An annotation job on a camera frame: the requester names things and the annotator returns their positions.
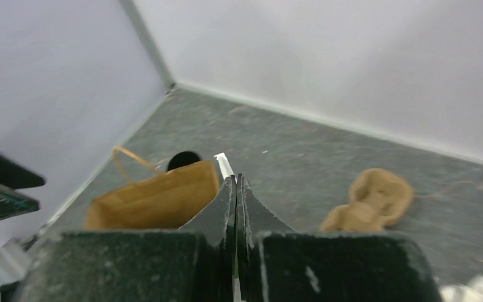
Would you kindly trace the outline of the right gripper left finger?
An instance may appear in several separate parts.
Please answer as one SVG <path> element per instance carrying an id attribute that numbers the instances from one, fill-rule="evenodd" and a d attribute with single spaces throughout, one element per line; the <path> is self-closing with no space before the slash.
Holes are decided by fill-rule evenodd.
<path id="1" fill-rule="evenodd" d="M 232 301 L 235 177 L 177 230 L 74 231 L 50 238 L 1 301 Z"/>

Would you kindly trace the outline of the green paper bag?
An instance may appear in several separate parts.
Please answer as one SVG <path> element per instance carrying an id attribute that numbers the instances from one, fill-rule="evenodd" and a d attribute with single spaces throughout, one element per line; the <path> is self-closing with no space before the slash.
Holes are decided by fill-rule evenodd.
<path id="1" fill-rule="evenodd" d="M 156 176 L 134 181 L 118 158 L 123 153 Z M 176 229 L 187 223 L 216 197 L 220 189 L 211 160 L 162 172 L 123 147 L 113 149 L 112 160 L 127 185 L 94 198 L 84 220 L 86 230 Z"/>

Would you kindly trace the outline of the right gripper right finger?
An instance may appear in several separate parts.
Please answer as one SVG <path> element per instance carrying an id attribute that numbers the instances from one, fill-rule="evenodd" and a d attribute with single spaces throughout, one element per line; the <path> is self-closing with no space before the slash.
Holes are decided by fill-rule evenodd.
<path id="1" fill-rule="evenodd" d="M 237 263 L 245 301 L 441 301 L 419 246 L 394 232 L 300 233 L 236 178 Z"/>

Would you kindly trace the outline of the black coffee cup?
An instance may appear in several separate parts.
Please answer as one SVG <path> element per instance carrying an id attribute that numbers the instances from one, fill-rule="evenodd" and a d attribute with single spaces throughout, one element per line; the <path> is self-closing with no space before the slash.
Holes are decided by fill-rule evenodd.
<path id="1" fill-rule="evenodd" d="M 179 152 L 169 160 L 166 171 L 169 172 L 180 167 L 194 164 L 201 160 L 201 156 L 194 151 L 186 150 L 183 152 Z"/>

